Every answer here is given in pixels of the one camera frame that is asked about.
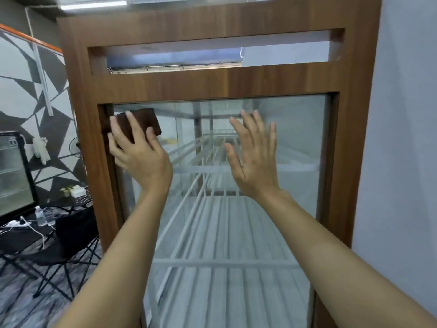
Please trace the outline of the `ceiling tube light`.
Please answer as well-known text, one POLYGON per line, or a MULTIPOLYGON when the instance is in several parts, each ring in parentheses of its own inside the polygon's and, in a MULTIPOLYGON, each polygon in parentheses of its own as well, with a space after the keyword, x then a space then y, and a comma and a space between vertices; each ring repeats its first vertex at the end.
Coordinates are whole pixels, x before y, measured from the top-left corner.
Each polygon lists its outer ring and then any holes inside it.
POLYGON ((65 4, 60 5, 59 8, 63 11, 73 11, 73 10, 90 10, 90 9, 100 9, 100 8, 111 8, 127 6, 128 2, 126 0, 113 0, 113 1, 98 1, 98 2, 88 2, 88 3, 75 3, 75 4, 65 4))

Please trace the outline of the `person's left forearm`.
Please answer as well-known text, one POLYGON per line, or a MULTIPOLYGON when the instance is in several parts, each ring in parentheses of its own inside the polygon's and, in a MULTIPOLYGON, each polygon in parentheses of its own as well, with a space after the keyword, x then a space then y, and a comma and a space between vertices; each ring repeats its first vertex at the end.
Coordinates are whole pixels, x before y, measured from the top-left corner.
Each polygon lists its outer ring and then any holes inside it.
POLYGON ((169 189, 141 193, 102 260, 53 328, 139 328, 169 189))

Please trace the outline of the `white plush figure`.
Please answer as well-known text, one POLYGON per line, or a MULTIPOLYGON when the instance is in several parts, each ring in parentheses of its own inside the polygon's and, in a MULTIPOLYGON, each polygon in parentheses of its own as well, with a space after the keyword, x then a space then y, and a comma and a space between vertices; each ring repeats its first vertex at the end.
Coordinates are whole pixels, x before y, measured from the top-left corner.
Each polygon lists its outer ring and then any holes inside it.
POLYGON ((42 165, 46 165, 51 159, 47 151, 47 138, 45 137, 34 137, 32 139, 34 156, 41 160, 42 165))

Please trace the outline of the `person's right hand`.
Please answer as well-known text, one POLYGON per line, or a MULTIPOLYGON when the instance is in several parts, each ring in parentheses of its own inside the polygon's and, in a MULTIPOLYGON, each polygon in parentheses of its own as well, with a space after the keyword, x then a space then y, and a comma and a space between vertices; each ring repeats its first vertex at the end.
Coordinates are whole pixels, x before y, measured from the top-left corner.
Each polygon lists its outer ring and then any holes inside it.
POLYGON ((252 198, 259 204, 280 191, 277 176, 276 155, 269 155, 269 130, 265 126, 257 110, 251 114, 261 131, 261 145, 259 149, 244 149, 240 133, 243 130, 243 121, 234 117, 229 119, 241 143, 241 157, 239 157, 244 177, 234 177, 234 180, 244 195, 252 198))

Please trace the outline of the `brown cleaning cloth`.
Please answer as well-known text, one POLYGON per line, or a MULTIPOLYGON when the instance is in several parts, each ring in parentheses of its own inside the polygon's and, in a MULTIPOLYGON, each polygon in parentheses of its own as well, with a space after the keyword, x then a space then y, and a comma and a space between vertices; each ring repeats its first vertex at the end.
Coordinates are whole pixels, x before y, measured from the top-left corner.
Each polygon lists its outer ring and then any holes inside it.
MULTIPOLYGON (((153 108, 127 109, 131 112, 141 129, 146 132, 147 128, 152 127, 156 136, 161 135, 161 127, 159 125, 155 110, 153 108)), ((126 110, 123 110, 114 104, 106 104, 99 109, 99 123, 95 123, 95 130, 99 125, 99 132, 104 142, 105 151, 109 152, 107 133, 111 132, 110 116, 115 116, 119 127, 123 134, 133 143, 133 133, 130 123, 126 116, 126 110)))

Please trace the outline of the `person's right forearm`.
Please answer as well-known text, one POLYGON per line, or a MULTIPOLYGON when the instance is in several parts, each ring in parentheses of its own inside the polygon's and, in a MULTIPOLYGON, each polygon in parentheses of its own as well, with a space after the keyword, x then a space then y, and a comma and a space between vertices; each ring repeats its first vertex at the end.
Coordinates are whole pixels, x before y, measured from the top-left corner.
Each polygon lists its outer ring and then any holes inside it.
POLYGON ((255 200, 274 222, 339 328, 437 328, 437 318, 373 269, 284 190, 255 200))

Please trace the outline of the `glass cabinet door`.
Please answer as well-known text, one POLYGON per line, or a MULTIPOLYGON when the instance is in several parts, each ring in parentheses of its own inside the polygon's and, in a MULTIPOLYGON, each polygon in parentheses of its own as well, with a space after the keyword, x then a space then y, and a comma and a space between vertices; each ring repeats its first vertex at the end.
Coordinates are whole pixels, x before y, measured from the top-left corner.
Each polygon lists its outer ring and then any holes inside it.
MULTIPOLYGON (((325 95, 303 95, 237 100, 115 104, 115 106, 126 111, 127 109, 153 108, 161 127, 162 133, 158 139, 163 148, 165 145, 163 140, 170 140, 170 144, 181 145, 212 131, 235 132, 229 118, 234 117, 243 121, 240 117, 241 110, 248 113, 257 110, 267 128, 271 122, 276 122, 277 144, 296 149, 313 158, 318 158, 321 162, 326 103, 327 96, 325 95)), ((313 217, 317 216, 320 171, 278 172, 278 180, 280 187, 289 192, 303 209, 313 217)), ((161 258, 167 257, 173 252, 181 231, 194 219, 196 211, 201 209, 201 203, 215 196, 247 197, 238 188, 231 171, 213 174, 176 174, 173 172, 169 196, 160 221, 154 258, 156 255, 161 258)), ((153 280, 153 268, 161 268, 161 266, 152 264, 148 285, 150 280, 153 280)), ((150 303, 156 303, 156 291, 148 285, 147 289, 152 298, 150 303)), ((309 305, 311 306, 311 322, 313 314, 311 285, 309 305)))

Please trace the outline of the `white wall pipe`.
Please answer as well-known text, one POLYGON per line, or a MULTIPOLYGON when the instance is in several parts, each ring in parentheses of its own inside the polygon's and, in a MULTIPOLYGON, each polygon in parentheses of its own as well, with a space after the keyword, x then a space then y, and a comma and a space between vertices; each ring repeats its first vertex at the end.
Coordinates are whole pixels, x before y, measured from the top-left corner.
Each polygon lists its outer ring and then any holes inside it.
POLYGON ((43 92, 43 96, 45 99, 47 112, 48 112, 49 116, 53 117, 54 113, 52 110, 52 104, 51 104, 51 100, 50 100, 49 94, 48 94, 46 77, 45 77, 44 69, 42 67, 40 53, 39 53, 39 49, 38 49, 38 47, 40 45, 42 45, 42 43, 39 40, 35 39, 35 37, 34 37, 34 33, 33 33, 31 22, 30 22, 29 7, 27 7, 27 6, 25 6, 25 16, 26 16, 27 25, 28 25, 29 32, 30 32, 29 40, 31 41, 32 49, 34 52, 34 56, 35 56, 35 60, 36 60, 36 64, 37 64, 37 69, 38 69, 38 74, 39 74, 41 84, 42 84, 42 92, 43 92))

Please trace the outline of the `black folding table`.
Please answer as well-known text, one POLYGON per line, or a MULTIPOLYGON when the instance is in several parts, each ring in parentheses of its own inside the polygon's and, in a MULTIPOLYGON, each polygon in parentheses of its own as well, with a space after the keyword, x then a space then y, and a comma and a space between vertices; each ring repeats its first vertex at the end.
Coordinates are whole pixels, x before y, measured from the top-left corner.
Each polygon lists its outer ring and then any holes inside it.
POLYGON ((48 247, 54 240, 54 227, 55 223, 52 226, 37 226, 36 232, 27 227, 14 228, 9 232, 3 233, 0 235, 0 259, 3 259, 6 264, 11 264, 19 272, 31 279, 37 279, 37 274, 31 269, 35 268, 35 264, 28 262, 25 256, 48 247))

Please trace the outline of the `white power strip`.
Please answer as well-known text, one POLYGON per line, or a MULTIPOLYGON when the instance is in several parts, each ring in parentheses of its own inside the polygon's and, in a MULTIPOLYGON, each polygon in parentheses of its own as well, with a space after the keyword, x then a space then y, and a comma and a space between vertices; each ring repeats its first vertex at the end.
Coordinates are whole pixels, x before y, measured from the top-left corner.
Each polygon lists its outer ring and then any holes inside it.
POLYGON ((10 230, 14 228, 26 228, 30 226, 31 226, 31 222, 24 219, 20 219, 20 220, 11 220, 7 224, 3 225, 1 228, 10 230))

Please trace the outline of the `black desk fan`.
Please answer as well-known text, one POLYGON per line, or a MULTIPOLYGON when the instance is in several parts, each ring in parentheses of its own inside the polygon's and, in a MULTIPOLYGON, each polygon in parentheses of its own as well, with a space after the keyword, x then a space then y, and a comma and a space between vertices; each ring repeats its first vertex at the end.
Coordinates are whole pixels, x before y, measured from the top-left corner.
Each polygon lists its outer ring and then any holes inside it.
POLYGON ((79 143, 79 139, 78 137, 75 137, 71 140, 71 142, 69 143, 69 151, 70 154, 78 159, 83 159, 83 155, 81 152, 81 147, 80 147, 80 143, 79 143))

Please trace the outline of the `black folding chair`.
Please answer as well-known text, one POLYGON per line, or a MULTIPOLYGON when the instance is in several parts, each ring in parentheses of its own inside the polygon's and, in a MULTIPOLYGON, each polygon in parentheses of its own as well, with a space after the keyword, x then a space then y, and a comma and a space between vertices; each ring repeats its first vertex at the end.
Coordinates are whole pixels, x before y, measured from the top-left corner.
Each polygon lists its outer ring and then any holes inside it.
POLYGON ((26 255, 31 264, 45 268, 44 273, 31 268, 40 278, 39 285, 32 295, 38 298, 47 287, 51 287, 66 300, 72 301, 85 284, 91 266, 97 264, 94 258, 99 242, 99 232, 93 207, 77 210, 55 221, 54 240, 48 247, 26 255), (74 289, 69 266, 84 266, 79 286, 74 289))

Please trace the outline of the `person's left hand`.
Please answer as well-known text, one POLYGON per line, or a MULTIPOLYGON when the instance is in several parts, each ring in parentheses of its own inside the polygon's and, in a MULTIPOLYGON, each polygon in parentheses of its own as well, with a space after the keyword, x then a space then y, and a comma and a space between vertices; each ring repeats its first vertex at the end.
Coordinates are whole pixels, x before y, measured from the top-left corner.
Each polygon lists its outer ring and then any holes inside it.
POLYGON ((110 117, 111 133, 124 155, 112 155, 118 167, 123 168, 141 186, 146 195, 166 197, 173 179, 173 167, 152 127, 145 134, 149 147, 125 147, 128 138, 123 134, 115 116, 110 117))

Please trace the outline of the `black glass-door mini fridge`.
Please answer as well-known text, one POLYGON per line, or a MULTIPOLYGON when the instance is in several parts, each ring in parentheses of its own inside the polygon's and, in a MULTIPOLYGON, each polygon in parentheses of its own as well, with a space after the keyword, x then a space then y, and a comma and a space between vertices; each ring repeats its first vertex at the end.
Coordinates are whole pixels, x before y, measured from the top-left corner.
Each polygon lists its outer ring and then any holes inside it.
POLYGON ((13 219, 37 204, 24 137, 19 131, 0 132, 0 221, 13 219))

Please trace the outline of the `wooden display cabinet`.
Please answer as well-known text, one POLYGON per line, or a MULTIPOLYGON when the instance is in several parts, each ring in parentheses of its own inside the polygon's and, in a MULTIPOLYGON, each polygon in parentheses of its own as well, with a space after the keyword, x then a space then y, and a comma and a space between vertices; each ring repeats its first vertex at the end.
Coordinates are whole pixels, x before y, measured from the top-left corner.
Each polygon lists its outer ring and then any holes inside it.
POLYGON ((70 98, 103 251, 127 218, 106 131, 113 104, 327 93, 322 224, 349 248, 374 71, 381 0, 271 0, 59 18, 70 98), (327 33, 329 60, 112 75, 110 47, 327 33))

